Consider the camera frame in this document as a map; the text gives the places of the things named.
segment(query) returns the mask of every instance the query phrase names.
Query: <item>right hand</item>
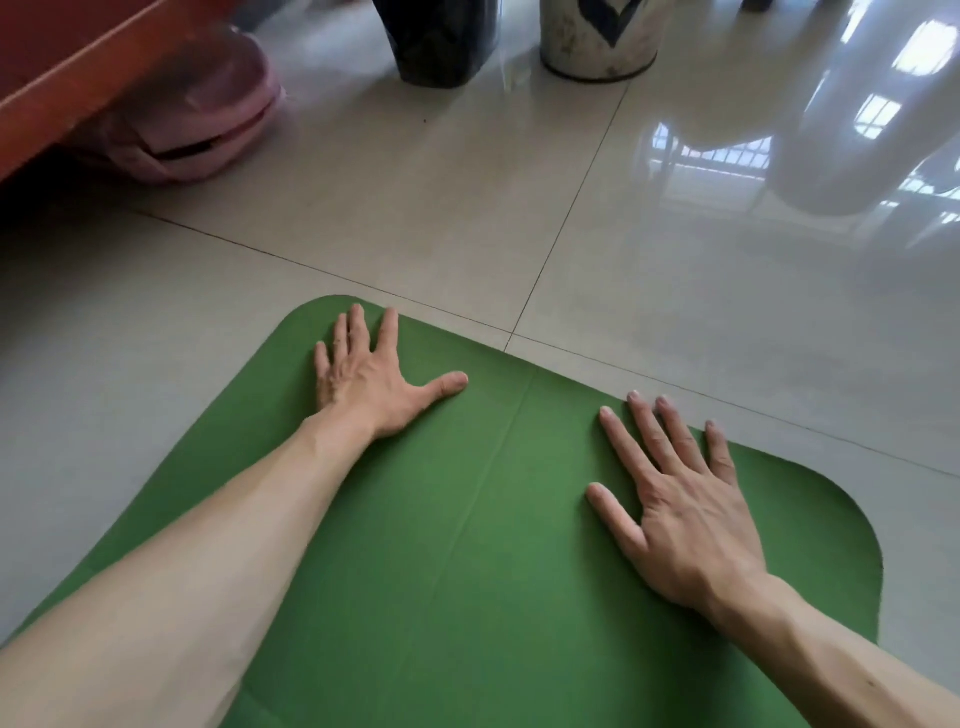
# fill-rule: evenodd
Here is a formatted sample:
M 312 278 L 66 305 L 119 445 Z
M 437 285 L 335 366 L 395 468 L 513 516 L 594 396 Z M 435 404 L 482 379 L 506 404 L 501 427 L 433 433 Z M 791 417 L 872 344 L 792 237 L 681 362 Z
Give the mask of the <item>right hand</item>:
M 669 400 L 657 400 L 669 437 L 637 392 L 628 402 L 659 470 L 608 407 L 600 422 L 636 483 L 643 517 L 636 523 L 600 483 L 587 488 L 588 500 L 656 592 L 715 624 L 718 600 L 767 572 L 727 439 L 707 423 L 708 463 Z

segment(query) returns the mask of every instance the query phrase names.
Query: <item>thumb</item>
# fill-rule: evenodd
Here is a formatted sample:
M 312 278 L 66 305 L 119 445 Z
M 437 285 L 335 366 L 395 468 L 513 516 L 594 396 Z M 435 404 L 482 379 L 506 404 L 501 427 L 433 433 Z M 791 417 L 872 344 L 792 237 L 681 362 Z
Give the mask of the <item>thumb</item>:
M 468 383 L 469 379 L 463 372 L 448 372 L 438 376 L 429 384 L 417 388 L 420 408 L 426 409 L 434 402 L 459 395 L 467 389 Z
M 600 483 L 589 484 L 587 500 L 613 534 L 623 555 L 630 559 L 635 567 L 639 566 L 639 562 L 647 555 L 647 537 L 643 529 L 620 505 L 616 496 Z

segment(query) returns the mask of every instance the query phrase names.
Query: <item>tiled floor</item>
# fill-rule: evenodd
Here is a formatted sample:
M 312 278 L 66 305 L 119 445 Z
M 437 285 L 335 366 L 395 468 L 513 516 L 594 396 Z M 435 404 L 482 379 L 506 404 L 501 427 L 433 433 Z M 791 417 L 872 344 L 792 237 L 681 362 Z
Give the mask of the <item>tiled floor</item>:
M 879 536 L 882 642 L 960 689 L 960 11 L 738 4 L 680 0 L 650 73 L 580 86 L 505 0 L 452 92 L 396 78 L 371 6 L 293 8 L 254 154 L 5 226 L 0 634 L 285 313 L 353 293 L 826 474 Z

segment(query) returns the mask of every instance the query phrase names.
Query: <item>white cylinder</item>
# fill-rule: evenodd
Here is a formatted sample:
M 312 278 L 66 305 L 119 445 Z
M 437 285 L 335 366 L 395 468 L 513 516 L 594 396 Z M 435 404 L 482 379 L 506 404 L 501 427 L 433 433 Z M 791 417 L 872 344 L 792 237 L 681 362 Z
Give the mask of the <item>white cylinder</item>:
M 622 81 L 657 57 L 674 0 L 540 0 L 540 56 L 559 76 Z

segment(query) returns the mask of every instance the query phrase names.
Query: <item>black pot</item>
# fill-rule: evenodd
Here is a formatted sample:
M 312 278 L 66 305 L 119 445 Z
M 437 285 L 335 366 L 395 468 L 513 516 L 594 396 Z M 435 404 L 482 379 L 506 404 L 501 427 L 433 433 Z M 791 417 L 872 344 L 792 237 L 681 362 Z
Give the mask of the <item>black pot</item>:
M 472 79 L 500 36 L 500 0 L 373 0 L 408 84 L 454 88 Z

